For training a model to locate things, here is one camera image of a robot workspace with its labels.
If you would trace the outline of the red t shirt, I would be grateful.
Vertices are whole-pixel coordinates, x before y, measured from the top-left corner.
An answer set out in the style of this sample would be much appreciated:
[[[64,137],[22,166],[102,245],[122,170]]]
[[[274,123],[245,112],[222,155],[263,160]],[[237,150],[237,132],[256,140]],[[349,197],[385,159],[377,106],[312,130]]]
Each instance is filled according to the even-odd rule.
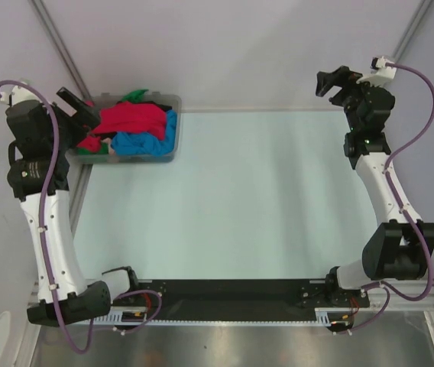
[[[166,113],[154,105],[118,103],[100,112],[101,122],[76,147],[88,154],[109,153],[117,155],[111,147],[118,132],[148,132],[159,140],[164,138]]]

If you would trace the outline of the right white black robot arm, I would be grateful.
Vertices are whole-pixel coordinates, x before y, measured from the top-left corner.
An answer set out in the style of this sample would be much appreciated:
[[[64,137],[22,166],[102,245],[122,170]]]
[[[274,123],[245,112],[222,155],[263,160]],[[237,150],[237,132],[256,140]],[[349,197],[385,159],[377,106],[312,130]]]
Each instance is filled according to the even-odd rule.
[[[434,283],[434,223],[424,221],[407,199],[394,168],[398,153],[384,134],[395,106],[384,84],[395,71],[394,64],[387,63],[367,76],[346,66],[316,74],[316,96],[338,88],[329,102],[345,113],[345,156],[364,184],[377,220],[360,259],[331,270],[336,281],[326,285],[325,298],[334,307],[350,301],[352,290],[365,294],[376,287],[417,302],[428,296]]]

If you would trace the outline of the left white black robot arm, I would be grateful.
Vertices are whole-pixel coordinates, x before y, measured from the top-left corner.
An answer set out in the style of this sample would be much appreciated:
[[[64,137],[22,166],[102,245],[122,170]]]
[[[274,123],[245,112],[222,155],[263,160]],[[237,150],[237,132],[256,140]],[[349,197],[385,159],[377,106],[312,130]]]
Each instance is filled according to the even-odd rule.
[[[74,108],[73,115],[42,100],[22,82],[0,98],[8,105],[6,122],[14,135],[8,146],[7,181],[28,222],[37,262],[37,303],[27,309],[28,320],[53,327],[105,316],[116,299],[131,306],[141,296],[129,267],[105,271],[99,280],[89,281],[79,266],[66,153],[99,125],[100,117],[68,89],[59,89],[57,95]]]

